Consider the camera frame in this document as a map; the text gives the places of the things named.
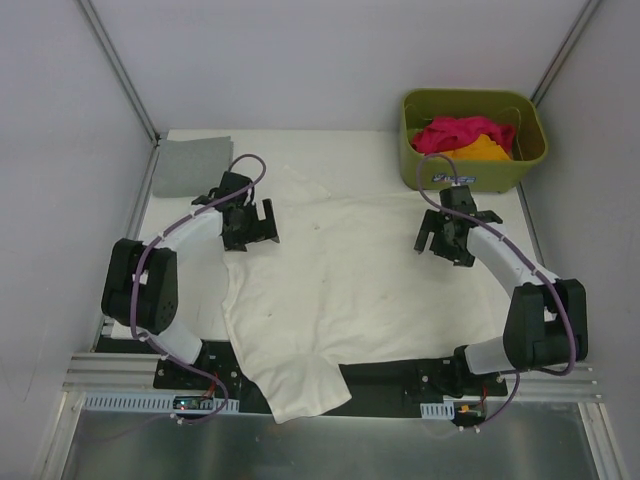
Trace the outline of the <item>cream white t shirt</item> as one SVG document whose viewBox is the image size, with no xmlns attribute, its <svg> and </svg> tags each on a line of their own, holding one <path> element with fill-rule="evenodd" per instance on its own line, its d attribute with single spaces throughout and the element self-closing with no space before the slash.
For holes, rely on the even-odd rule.
<svg viewBox="0 0 640 480">
<path fill-rule="evenodd" d="M 348 402 L 344 365 L 445 357 L 502 333 L 509 299 L 486 268 L 415 251 L 419 194 L 337 198 L 291 168 L 260 192 L 279 238 L 226 254 L 223 312 L 277 423 Z"/>
</svg>

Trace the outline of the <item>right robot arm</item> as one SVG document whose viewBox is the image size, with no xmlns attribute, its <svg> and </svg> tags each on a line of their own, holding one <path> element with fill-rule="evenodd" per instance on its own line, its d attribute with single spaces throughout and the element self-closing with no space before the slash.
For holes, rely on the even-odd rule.
<svg viewBox="0 0 640 480">
<path fill-rule="evenodd" d="M 510 299 L 501 336 L 456 350 L 464 361 L 450 369 L 452 387 L 469 395 L 489 373 L 570 373 L 588 354 L 585 287 L 530 260 L 495 212 L 477 209 L 467 186 L 446 188 L 439 198 L 428 201 L 414 249 L 460 267 L 480 261 Z"/>
</svg>

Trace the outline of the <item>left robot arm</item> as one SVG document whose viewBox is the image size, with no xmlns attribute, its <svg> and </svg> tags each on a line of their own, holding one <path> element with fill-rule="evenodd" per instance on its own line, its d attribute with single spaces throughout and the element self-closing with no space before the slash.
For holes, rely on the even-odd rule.
<svg viewBox="0 0 640 480">
<path fill-rule="evenodd" d="M 178 363 L 176 375 L 191 389 L 209 382 L 212 367 L 204 341 L 178 319 L 178 267 L 187 254 L 217 239 L 225 250 L 241 252 L 252 243 L 279 240 L 273 202 L 262 201 L 260 217 L 255 186 L 251 178 L 226 171 L 218 186 L 192 200 L 188 213 L 150 240 L 122 238 L 112 248 L 102 313 Z"/>
</svg>

